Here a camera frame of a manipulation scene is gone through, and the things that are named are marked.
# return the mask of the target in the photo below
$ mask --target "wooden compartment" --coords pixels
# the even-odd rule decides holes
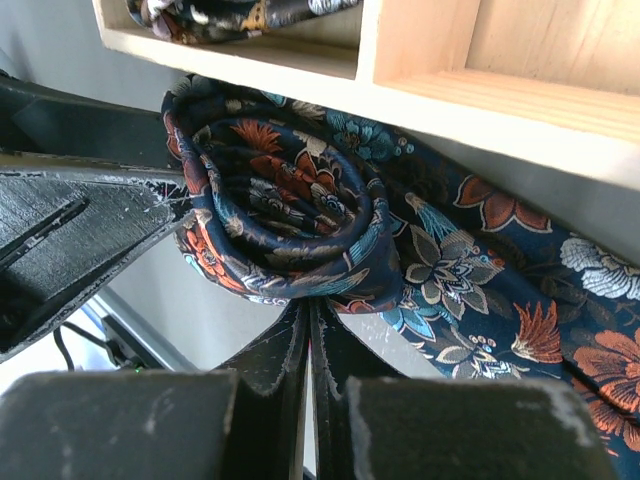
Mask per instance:
[[[373,80],[640,143],[640,2],[381,0]]]
[[[125,0],[93,5],[105,46],[154,63],[214,78],[221,78],[221,69],[233,76],[284,75],[280,67],[345,79],[356,75],[362,7],[337,13],[331,22],[319,18],[242,42],[188,47],[161,41],[137,25]]]
[[[640,189],[640,0],[364,0],[207,47],[93,3],[108,48]]]

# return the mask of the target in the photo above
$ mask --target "blue flower pattern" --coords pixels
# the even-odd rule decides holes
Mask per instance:
[[[326,296],[342,313],[381,312],[446,376],[574,385],[578,372],[618,415],[603,434],[620,477],[640,477],[617,433],[639,428],[638,412],[602,393],[584,353],[640,339],[638,268],[552,220],[544,234],[483,231],[481,209],[456,205],[469,172],[404,132],[331,109],[309,122],[295,100],[205,80],[181,83],[207,92],[201,103],[182,88],[162,108],[169,125],[212,109],[193,125],[207,135],[175,129],[198,212],[176,238],[200,274],[205,258],[214,281],[253,301]]]

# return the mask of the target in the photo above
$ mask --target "black cable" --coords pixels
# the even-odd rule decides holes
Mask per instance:
[[[76,368],[73,365],[73,360],[71,359],[69,350],[67,349],[67,346],[64,344],[64,341],[62,340],[62,332],[60,331],[60,327],[56,328],[53,331],[53,340],[56,342],[56,346],[58,347],[58,350],[60,350],[60,353],[64,357],[64,361],[67,363],[67,369],[70,372],[73,372]]]
[[[94,337],[89,332],[87,332],[86,330],[80,328],[79,326],[77,326],[77,325],[75,325],[73,323],[63,323],[62,326],[68,328],[72,332],[75,332],[77,335],[80,335],[82,338],[84,338],[85,340],[90,341],[94,345],[97,345],[97,346],[105,348],[105,349],[107,348],[106,342],[100,340],[98,337]]]

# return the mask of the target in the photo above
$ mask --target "rolled necktie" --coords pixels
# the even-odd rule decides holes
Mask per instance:
[[[353,7],[360,0],[126,0],[131,17],[176,43],[241,40]]]
[[[381,312],[449,377],[564,380],[640,478],[639,269],[388,125],[196,75],[162,113],[202,276]]]

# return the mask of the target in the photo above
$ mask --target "fabric in shelf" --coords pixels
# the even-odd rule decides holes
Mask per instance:
[[[220,43],[354,7],[361,0],[126,0],[156,36],[188,45]]]

